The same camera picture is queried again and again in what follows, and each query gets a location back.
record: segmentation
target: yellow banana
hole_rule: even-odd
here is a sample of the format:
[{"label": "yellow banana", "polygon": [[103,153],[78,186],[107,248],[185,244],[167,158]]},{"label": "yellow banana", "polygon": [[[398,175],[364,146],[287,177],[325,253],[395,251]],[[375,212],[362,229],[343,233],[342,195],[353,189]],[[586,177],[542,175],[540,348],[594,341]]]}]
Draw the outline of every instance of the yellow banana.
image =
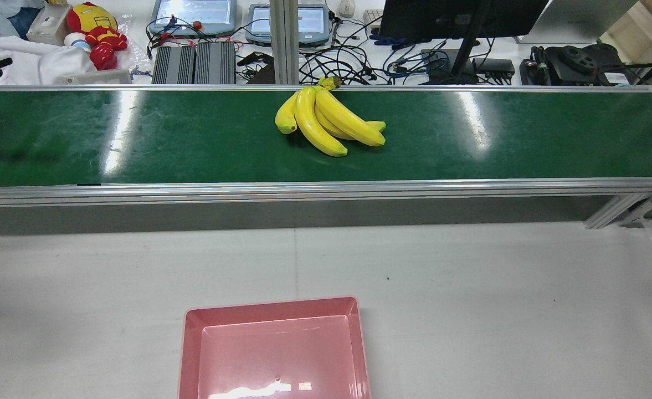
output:
[{"label": "yellow banana", "polygon": [[368,121],[367,124],[375,128],[377,131],[381,132],[384,131],[384,129],[387,129],[387,124],[384,123],[383,121]]},{"label": "yellow banana", "polygon": [[279,131],[283,134],[292,134],[296,131],[296,117],[294,115],[294,106],[299,93],[294,93],[277,111],[274,123],[277,124]]},{"label": "yellow banana", "polygon": [[[354,140],[354,138],[349,136],[346,132],[338,129],[338,126],[331,123],[331,121],[328,121],[328,118],[323,115],[323,112],[321,112],[318,106],[316,106],[316,119],[318,119],[319,124],[321,124],[321,126],[323,126],[331,136],[344,140]],[[382,121],[368,121],[366,123],[381,133],[387,127],[387,125]]]},{"label": "yellow banana", "polygon": [[329,134],[331,134],[331,136],[344,140],[354,140],[354,138],[346,134],[346,132],[338,129],[338,126],[331,123],[331,121],[328,121],[328,118],[323,115],[318,106],[316,107],[316,119],[319,121],[319,124],[321,124],[321,126],[323,126],[323,128],[326,129]]},{"label": "yellow banana", "polygon": [[296,122],[306,139],[317,149],[332,157],[348,155],[348,149],[328,134],[316,119],[316,89],[306,86],[296,99]]},{"label": "yellow banana", "polygon": [[327,89],[316,93],[316,106],[338,129],[368,146],[384,146],[384,136],[341,104]]}]

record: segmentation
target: monitor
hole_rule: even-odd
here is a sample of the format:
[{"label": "monitor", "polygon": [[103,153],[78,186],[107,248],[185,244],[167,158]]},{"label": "monitor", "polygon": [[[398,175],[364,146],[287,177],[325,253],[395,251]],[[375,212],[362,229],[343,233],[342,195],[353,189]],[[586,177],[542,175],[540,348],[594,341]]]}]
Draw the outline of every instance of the monitor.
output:
[{"label": "monitor", "polygon": [[[176,36],[198,36],[186,23],[200,21],[202,33],[208,36],[229,35],[235,30],[237,0],[156,0],[153,20],[149,30],[154,33],[166,31]],[[176,16],[178,26],[168,27],[171,16]]]},{"label": "monitor", "polygon": [[[269,6],[252,4],[249,10],[247,40],[259,45],[271,44],[271,25],[269,24]],[[328,26],[328,6],[299,5],[299,43],[300,45],[321,45],[330,37]]]},{"label": "monitor", "polygon": [[547,4],[548,0],[386,0],[379,35],[463,39],[448,83],[470,83],[463,75],[476,38],[526,35]]}]

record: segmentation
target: conveyor belt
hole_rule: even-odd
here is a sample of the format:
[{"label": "conveyor belt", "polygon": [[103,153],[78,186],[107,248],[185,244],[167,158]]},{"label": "conveyor belt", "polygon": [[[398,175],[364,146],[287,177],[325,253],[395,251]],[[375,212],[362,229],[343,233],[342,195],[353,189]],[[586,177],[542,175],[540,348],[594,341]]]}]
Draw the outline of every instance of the conveyor belt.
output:
[{"label": "conveyor belt", "polygon": [[387,122],[331,158],[273,125],[288,91],[0,91],[0,186],[652,177],[652,92],[339,91]]}]

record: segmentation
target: pink tray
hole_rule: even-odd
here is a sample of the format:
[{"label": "pink tray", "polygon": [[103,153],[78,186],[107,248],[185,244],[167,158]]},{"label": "pink tray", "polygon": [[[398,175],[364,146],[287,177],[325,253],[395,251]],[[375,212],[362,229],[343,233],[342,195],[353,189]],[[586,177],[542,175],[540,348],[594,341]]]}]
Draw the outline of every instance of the pink tray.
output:
[{"label": "pink tray", "polygon": [[358,300],[186,313],[179,399],[369,399]]}]

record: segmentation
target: metal pole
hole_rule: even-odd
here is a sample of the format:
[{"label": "metal pole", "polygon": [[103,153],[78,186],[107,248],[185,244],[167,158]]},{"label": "metal pole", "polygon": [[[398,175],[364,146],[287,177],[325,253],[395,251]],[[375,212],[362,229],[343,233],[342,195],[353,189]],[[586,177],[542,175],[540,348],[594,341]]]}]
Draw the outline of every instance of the metal pole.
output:
[{"label": "metal pole", "polygon": [[299,83],[298,0],[270,0],[269,22],[276,84]]},{"label": "metal pole", "polygon": [[469,56],[471,56],[471,50],[473,49],[476,38],[481,33],[481,28],[483,28],[483,24],[488,16],[491,3],[493,3],[492,0],[481,0],[478,3],[478,7],[476,7],[471,22],[468,24],[466,36],[463,38],[461,48],[456,56],[456,61],[454,61],[454,65],[451,68],[451,74],[456,78],[461,78],[461,74],[464,68],[466,68],[466,63],[468,62]]}]

